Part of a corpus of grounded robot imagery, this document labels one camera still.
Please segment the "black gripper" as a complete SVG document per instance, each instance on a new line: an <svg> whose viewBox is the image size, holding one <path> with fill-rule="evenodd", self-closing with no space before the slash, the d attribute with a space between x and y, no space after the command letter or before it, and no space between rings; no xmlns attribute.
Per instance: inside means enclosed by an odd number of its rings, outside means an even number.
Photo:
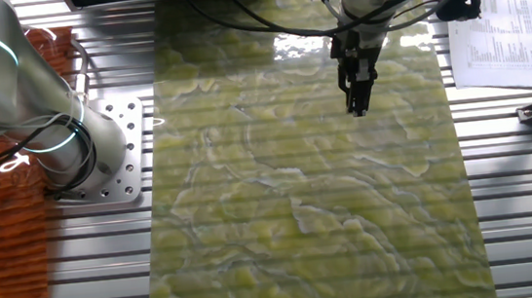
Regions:
<svg viewBox="0 0 532 298"><path fill-rule="evenodd" d="M354 117L364 116L369 109L372 86L377 80L373 67L382 51L382 43L365 46L361 35L353 30L337 33L331 39L330 57L337 60L338 87L345 94L346 110L352 111ZM355 66L361 60L369 69L356 75Z"/></svg>

